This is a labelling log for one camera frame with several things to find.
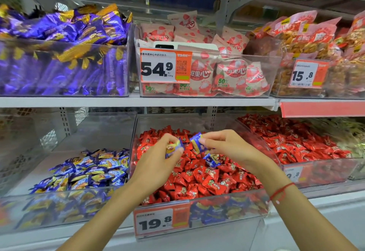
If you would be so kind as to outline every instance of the bracelet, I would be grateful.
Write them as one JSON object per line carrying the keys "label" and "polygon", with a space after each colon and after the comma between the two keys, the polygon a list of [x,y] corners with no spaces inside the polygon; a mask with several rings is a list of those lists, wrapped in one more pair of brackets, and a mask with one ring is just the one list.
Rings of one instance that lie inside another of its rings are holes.
{"label": "bracelet", "polygon": [[284,187],[278,189],[276,192],[274,192],[274,194],[270,196],[269,201],[266,202],[266,204],[268,204],[270,201],[272,202],[272,200],[276,197],[276,195],[278,195],[279,193],[282,192],[282,196],[280,197],[280,199],[275,201],[277,204],[280,204],[280,201],[283,200],[283,198],[285,197],[285,191],[284,190],[287,187],[291,186],[292,184],[294,184],[294,183],[287,184],[286,186],[284,186]]}

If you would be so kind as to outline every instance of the finger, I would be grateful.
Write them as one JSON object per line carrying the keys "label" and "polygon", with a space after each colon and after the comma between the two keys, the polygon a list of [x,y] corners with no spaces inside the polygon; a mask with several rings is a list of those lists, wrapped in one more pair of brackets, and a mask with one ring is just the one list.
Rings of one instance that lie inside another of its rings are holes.
{"label": "finger", "polygon": [[209,132],[206,134],[202,134],[202,138],[209,138],[213,140],[226,140],[226,130]]}
{"label": "finger", "polygon": [[155,144],[155,146],[166,146],[167,144],[169,144],[169,142],[172,141],[173,143],[176,143],[178,141],[178,139],[176,137],[174,137],[171,134],[164,134],[162,136],[162,138],[160,138],[160,140]]}
{"label": "finger", "polygon": [[225,142],[219,140],[212,140],[210,138],[200,138],[199,142],[203,144],[208,149],[217,149],[219,150],[224,147]]}
{"label": "finger", "polygon": [[181,155],[184,152],[184,148],[179,147],[175,150],[171,157],[165,160],[165,163],[168,165],[171,170],[175,167],[176,162],[181,158]]}

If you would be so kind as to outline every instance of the bin of red candy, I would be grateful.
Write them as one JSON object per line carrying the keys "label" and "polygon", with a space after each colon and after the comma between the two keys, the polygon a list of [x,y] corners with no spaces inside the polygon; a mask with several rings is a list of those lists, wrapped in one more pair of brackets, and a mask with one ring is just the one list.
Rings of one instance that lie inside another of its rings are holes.
{"label": "bin of red candy", "polygon": [[298,187],[345,181],[359,158],[340,149],[329,135],[319,135],[309,123],[280,115],[247,114],[238,120],[261,136]]}
{"label": "bin of red candy", "polygon": [[[196,131],[201,129],[204,133],[204,126],[206,125],[199,125],[198,123],[202,119],[204,118],[190,117],[180,120],[175,118],[171,122],[181,124],[185,120],[186,126],[195,126]],[[237,120],[229,118],[228,122],[226,121],[224,126],[217,127],[217,129],[237,127],[236,132],[243,138],[247,137],[248,134],[250,135],[250,144],[271,152],[261,138],[252,134]],[[139,134],[143,130],[138,126],[137,123],[136,133]],[[209,155],[209,151],[196,152],[190,139],[197,133],[186,129],[173,130],[168,125],[163,129],[144,131],[139,137],[136,134],[132,146],[130,175],[133,175],[141,156],[165,133],[179,138],[184,145],[184,152],[166,183],[146,198],[141,204],[142,206],[189,200],[190,227],[212,225],[267,213],[265,201],[268,197],[262,189],[261,182],[253,174],[224,155]]]}

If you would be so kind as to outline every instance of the bin of purple candy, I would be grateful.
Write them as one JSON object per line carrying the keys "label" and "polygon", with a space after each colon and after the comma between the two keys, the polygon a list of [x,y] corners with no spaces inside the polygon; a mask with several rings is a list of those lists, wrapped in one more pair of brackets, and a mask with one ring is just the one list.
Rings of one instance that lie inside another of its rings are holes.
{"label": "bin of purple candy", "polygon": [[0,6],[0,95],[128,96],[132,13],[86,5],[28,19]]}

